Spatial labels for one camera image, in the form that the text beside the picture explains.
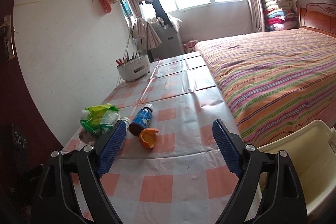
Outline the beige cloth ball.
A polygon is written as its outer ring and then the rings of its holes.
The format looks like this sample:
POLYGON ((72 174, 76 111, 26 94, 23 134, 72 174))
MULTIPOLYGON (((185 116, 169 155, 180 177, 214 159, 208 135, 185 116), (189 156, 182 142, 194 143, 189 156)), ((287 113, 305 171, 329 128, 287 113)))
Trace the beige cloth ball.
POLYGON ((92 134, 91 132, 86 131, 84 128, 81 128, 79 130, 79 139, 85 144, 94 145, 98 137, 95 134, 92 134))

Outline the green plastic bag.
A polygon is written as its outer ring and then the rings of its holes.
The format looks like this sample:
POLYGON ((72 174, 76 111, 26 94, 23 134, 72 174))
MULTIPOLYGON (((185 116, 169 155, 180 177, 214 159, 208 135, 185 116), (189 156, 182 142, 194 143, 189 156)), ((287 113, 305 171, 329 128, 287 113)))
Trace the green plastic bag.
POLYGON ((111 103, 105 103, 82 110, 80 124, 87 132, 101 136, 108 133, 119 119, 119 109, 111 103))

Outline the white tube bottle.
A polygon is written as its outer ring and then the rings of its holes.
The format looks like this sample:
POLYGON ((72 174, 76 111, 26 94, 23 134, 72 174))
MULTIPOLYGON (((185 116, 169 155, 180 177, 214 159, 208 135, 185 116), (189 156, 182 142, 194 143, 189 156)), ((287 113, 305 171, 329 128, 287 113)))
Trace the white tube bottle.
POLYGON ((131 123, 130 119, 128 117, 121 117, 121 121, 123 121, 126 124, 126 133, 129 132, 129 125, 131 123))

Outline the orange peel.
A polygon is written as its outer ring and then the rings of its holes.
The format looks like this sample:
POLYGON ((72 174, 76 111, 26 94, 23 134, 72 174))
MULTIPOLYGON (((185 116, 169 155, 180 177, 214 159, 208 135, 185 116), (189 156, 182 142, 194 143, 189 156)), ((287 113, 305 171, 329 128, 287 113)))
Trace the orange peel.
POLYGON ((157 133, 159 133, 159 130, 156 128, 142 130, 139 135, 140 144, 147 149, 154 148, 157 133))

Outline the blue label brown bottle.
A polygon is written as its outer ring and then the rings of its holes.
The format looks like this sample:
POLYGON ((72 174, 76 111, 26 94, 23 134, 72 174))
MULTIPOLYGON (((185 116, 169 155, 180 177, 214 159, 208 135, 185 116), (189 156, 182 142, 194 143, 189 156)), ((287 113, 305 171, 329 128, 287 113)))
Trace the blue label brown bottle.
POLYGON ((148 103, 135 115, 134 119, 129 125, 130 133, 138 137, 140 133, 150 125, 152 114, 153 105, 148 103))

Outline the cream plastic trash bin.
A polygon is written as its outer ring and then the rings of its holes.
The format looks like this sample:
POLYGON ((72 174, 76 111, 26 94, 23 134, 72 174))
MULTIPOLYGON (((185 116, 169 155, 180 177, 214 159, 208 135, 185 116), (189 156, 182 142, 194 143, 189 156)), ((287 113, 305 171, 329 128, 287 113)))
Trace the cream plastic trash bin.
POLYGON ((308 221, 316 221, 335 200, 335 129, 315 120, 296 132, 259 147, 262 152, 286 151, 298 174, 308 221))

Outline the checkered plastic tablecloth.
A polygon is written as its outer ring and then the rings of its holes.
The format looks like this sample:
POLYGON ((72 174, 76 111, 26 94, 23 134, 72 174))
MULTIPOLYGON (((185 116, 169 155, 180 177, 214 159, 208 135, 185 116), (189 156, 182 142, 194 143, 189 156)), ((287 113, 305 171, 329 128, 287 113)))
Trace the checkered plastic tablecloth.
POLYGON ((221 119, 236 122, 204 59, 197 52, 152 63, 148 75, 107 97, 133 119, 153 105, 153 149, 128 134, 102 186, 123 223, 215 223, 233 192, 231 173, 212 134, 221 119))

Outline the red wooden door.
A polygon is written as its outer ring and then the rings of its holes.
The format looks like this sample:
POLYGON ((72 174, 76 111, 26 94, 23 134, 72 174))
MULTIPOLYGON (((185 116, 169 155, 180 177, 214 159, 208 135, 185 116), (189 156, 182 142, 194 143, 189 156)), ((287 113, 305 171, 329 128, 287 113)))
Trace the red wooden door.
POLYGON ((12 16, 15 57, 5 60, 1 35, 1 128, 12 123, 18 126, 27 139, 29 165, 35 167, 63 146, 37 110, 23 78, 14 40, 14 0, 1 0, 1 25, 3 17, 9 14, 12 16))

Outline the striped bed sheet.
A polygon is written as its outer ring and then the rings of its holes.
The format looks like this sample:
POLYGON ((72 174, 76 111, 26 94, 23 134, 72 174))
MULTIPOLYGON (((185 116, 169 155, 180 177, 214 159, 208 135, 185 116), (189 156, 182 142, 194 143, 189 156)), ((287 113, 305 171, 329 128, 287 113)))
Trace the striped bed sheet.
POLYGON ((198 42, 246 143, 262 146, 315 120, 335 124, 335 38, 298 28, 198 42))

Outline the white round pen holder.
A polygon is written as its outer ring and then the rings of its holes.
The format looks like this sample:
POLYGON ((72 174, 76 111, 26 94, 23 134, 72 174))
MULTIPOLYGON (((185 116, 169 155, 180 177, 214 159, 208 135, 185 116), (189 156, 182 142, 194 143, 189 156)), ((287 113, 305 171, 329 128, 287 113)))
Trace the white round pen holder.
POLYGON ((150 72, 150 61, 147 55, 142 55, 118 65, 120 77, 125 81, 134 81, 150 72))

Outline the pink stool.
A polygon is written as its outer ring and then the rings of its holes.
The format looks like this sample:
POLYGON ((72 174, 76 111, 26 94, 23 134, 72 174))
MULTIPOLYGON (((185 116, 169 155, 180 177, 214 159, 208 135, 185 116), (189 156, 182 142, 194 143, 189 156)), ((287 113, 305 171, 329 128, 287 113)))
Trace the pink stool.
POLYGON ((197 40, 190 40, 183 43, 183 50, 185 53, 191 53, 195 51, 195 45, 198 43, 197 40))

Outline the grey air cooler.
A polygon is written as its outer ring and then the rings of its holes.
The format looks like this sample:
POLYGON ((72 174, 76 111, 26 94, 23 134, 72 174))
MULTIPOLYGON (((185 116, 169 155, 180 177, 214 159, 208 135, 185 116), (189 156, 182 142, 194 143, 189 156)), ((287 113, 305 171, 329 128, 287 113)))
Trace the grey air cooler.
POLYGON ((161 44, 151 51, 154 59, 167 59, 184 54, 183 43, 179 32, 171 26, 151 25, 161 40, 161 44))

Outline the left pink curtain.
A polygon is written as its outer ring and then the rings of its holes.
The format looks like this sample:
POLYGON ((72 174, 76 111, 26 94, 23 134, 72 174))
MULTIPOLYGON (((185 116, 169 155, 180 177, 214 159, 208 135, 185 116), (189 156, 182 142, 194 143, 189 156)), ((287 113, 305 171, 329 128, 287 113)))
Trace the left pink curtain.
POLYGON ((139 48, 142 50, 152 50, 161 45, 161 40, 154 28, 143 19, 137 0, 127 0, 131 14, 134 17, 131 35, 139 40, 139 48))

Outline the stack of folded quilts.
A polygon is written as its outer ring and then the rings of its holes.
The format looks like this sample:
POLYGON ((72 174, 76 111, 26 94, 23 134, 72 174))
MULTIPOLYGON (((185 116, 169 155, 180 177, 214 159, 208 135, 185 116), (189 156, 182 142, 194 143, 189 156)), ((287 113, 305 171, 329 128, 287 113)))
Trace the stack of folded quilts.
POLYGON ((261 0, 266 31, 298 28, 298 16, 292 0, 261 0))

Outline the wooden headboard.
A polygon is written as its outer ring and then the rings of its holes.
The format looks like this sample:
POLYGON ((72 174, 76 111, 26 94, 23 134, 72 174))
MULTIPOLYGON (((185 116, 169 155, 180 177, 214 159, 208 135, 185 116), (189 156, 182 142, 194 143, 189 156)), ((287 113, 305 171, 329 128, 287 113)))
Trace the wooden headboard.
POLYGON ((301 28, 318 31, 335 38, 335 0, 297 0, 295 4, 301 28))

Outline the black hanging garment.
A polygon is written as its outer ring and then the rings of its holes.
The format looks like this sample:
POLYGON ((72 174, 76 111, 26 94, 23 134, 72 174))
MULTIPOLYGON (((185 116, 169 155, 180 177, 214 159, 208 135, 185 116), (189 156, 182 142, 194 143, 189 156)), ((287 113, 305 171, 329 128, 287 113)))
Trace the black hanging garment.
POLYGON ((153 0, 152 6, 155 10, 155 17, 160 17, 163 20, 163 25, 168 25, 173 27, 173 24, 169 20, 169 17, 167 16, 167 13, 164 11, 161 3, 159 0, 153 0))

